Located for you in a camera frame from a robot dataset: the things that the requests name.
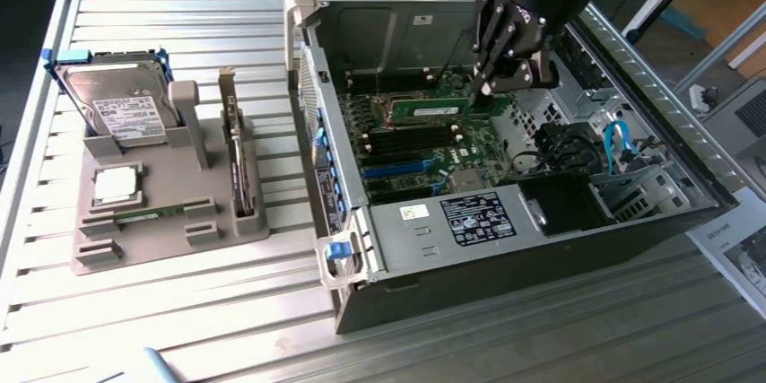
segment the slatted metal surface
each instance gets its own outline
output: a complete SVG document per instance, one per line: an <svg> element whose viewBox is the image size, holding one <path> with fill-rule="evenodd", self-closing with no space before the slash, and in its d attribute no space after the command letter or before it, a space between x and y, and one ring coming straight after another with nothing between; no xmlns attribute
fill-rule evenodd
<svg viewBox="0 0 766 383"><path fill-rule="evenodd" d="M216 68L237 68L277 233L73 276L82 123L50 91L4 271L0 381L92 381L86 367L134 346L158 349L184 381L766 379L766 326L684 238L628 264L336 336L312 252L280 0L72 3L62 45L161 43L176 79L200 84L202 118L217 116Z"/></svg>

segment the gray 3d-printed tray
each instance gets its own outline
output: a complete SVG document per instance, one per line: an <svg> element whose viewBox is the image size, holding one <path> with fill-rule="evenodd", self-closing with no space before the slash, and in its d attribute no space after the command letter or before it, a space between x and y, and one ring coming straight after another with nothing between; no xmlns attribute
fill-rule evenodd
<svg viewBox="0 0 766 383"><path fill-rule="evenodd" d="M205 170L200 169L193 146L182 139L182 146L134 147L122 156L100 157L98 161L88 149L84 150L70 260L76 274L105 271L268 237L252 135L249 131L245 133L244 149L254 220L252 216L233 217L230 166L220 125L218 120L205 120L200 124L209 163ZM109 212L92 211L94 170L112 166L134 166L140 171L137 184L142 200L137 206L134 200L126 201L124 207L110 205L114 213L185 203L182 213L121 223L110 220Z"/></svg>

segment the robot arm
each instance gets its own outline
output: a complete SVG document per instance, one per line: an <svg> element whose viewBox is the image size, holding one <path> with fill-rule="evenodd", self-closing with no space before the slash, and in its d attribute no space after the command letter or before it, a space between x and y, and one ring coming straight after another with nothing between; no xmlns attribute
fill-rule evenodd
<svg viewBox="0 0 766 383"><path fill-rule="evenodd" d="M557 85L545 44L551 35L581 12L587 1L476 0L472 106L484 106L496 91Z"/></svg>

